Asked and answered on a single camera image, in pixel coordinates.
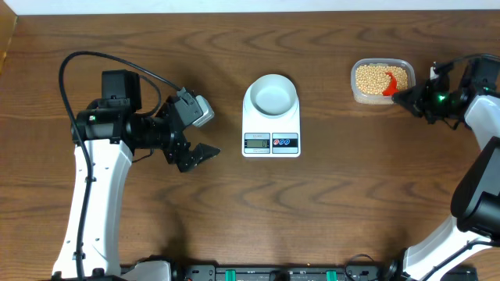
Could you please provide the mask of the red measuring scoop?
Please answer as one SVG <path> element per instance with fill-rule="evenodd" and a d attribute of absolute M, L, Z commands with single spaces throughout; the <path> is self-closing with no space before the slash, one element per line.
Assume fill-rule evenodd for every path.
<path fill-rule="evenodd" d="M 387 88 L 382 92 L 383 96 L 392 96 L 393 94 L 398 92 L 398 81 L 395 78 L 395 76 L 391 72 L 386 72 L 386 75 L 390 77 L 390 82 L 387 86 Z"/>

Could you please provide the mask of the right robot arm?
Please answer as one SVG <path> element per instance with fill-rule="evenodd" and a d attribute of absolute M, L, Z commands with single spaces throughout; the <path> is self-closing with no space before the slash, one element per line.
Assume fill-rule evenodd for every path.
<path fill-rule="evenodd" d="M 439 280 L 480 251 L 499 245 L 499 57 L 465 55 L 435 64 L 425 83 L 393 94 L 394 103 L 429 124 L 454 120 L 475 135 L 480 154 L 452 196 L 449 217 L 406 248 L 386 280 Z"/>

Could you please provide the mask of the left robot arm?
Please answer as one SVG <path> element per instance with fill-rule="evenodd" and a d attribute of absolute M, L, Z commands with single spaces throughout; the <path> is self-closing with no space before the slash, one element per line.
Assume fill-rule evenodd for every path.
<path fill-rule="evenodd" d="M 65 241 L 53 266 L 54 280 L 175 280 L 171 262 L 147 258 L 129 270 L 120 267 L 118 234 L 123 189 L 137 149 L 160 150 L 185 173 L 219 154 L 207 144 L 192 147 L 183 134 L 207 123 L 208 101 L 186 88 L 141 112 L 141 82 L 129 70 L 102 74 L 102 96 L 76 118 L 76 178 Z"/>

